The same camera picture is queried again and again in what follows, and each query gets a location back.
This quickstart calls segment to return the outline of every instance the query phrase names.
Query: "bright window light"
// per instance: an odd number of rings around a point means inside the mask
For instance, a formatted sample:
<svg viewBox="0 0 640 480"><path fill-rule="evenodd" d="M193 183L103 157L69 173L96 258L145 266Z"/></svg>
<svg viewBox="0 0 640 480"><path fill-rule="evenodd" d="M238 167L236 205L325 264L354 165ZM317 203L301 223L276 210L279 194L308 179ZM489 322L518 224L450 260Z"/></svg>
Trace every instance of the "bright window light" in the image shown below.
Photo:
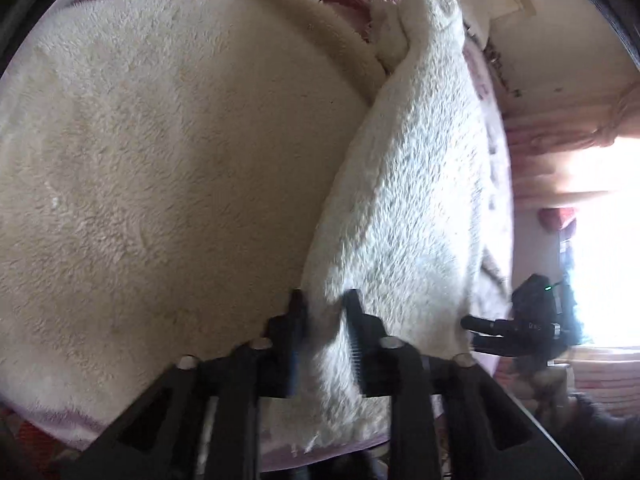
<svg viewBox="0 0 640 480"><path fill-rule="evenodd" d="M639 215L638 196L616 195L579 209L572 285L590 345L640 346Z"/></svg>

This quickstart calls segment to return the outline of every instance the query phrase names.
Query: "red cloth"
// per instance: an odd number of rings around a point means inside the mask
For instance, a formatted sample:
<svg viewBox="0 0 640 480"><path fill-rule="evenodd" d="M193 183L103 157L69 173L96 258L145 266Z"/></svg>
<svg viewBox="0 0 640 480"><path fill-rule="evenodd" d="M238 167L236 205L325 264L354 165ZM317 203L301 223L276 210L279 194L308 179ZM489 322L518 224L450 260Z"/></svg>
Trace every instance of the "red cloth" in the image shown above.
<svg viewBox="0 0 640 480"><path fill-rule="evenodd" d="M540 209L538 221L550 233L560 232L575 220L573 207L559 207L555 209Z"/></svg>
<svg viewBox="0 0 640 480"><path fill-rule="evenodd" d="M43 433L32 424L24 421L12 410L0 404L0 417L12 432L18 444L22 447L28 460L33 462L36 469L45 480L60 480L57 467L51 466L51 461L65 449L65 446Z"/></svg>

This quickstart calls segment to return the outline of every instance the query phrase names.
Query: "pink curtain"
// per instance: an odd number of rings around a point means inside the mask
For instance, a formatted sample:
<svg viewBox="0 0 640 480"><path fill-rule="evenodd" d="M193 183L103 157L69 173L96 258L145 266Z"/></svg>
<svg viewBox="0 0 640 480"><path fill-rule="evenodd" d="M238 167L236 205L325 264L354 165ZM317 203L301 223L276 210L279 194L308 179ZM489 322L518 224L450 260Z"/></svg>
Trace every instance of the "pink curtain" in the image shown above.
<svg viewBox="0 0 640 480"><path fill-rule="evenodd" d="M516 208L640 189L640 83L612 102L505 118Z"/></svg>

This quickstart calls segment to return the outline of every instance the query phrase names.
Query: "fuzzy white blanket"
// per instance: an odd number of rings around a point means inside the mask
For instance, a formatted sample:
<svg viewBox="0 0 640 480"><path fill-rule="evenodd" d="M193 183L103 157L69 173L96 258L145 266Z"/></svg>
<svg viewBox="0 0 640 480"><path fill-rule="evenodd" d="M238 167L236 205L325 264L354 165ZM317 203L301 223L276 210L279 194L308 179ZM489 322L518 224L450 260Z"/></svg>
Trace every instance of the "fuzzy white blanket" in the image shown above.
<svg viewBox="0 0 640 480"><path fill-rule="evenodd" d="M299 395L265 410L269 449L386 428L354 386L348 288L422 352L466 351L490 183L460 12L402 0L374 30L377 50L318 0L49 16L0 82L0 396L85 446L301 279L312 338Z"/></svg>

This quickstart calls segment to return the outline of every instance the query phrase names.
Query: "black mount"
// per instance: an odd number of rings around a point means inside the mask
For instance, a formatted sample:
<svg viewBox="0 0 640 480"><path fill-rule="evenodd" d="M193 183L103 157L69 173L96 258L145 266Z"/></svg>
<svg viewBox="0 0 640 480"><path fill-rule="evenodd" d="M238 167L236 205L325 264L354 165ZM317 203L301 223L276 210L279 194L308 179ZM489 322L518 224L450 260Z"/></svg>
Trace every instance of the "black mount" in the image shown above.
<svg viewBox="0 0 640 480"><path fill-rule="evenodd" d="M511 295L513 319L465 316L460 325L474 332L476 351L517 358L519 373L531 375L574 342L554 291L558 285L561 283L552 284L546 276L532 274Z"/></svg>
<svg viewBox="0 0 640 480"><path fill-rule="evenodd" d="M390 480L441 478L434 394L443 399L455 480L582 478L470 356L463 364L421 356L388 336L379 318L363 313L356 290L344 295L343 305L363 395L391 397ZM222 359L185 356L82 453L63 480L258 478L258 399L293 393L306 315L305 298L294 290L287 313L270 319L262 338ZM204 423L211 397L218 398L212 430Z"/></svg>

